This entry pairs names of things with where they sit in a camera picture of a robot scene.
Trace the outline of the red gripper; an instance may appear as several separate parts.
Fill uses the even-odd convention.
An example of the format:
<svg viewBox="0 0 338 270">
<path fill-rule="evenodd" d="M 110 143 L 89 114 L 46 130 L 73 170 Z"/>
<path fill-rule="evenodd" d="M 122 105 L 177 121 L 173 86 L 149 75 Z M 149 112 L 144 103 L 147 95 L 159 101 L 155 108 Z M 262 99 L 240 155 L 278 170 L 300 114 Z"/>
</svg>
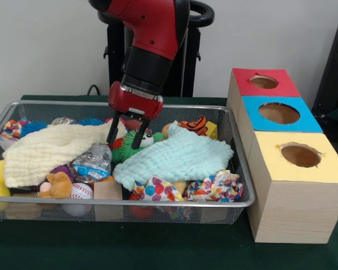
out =
<svg viewBox="0 0 338 270">
<path fill-rule="evenodd" d="M 116 140 L 121 114 L 134 114 L 137 115 L 137 118 L 143 119 L 132 142 L 132 149 L 140 147 L 141 140 L 150 120 L 156 118 L 163 109 L 162 96 L 153 96 L 126 85 L 121 85 L 120 82 L 114 82 L 110 87 L 108 103 L 113 110 L 118 111 L 114 113 L 112 118 L 110 131 L 106 139 L 108 144 L 113 144 Z"/>
</svg>

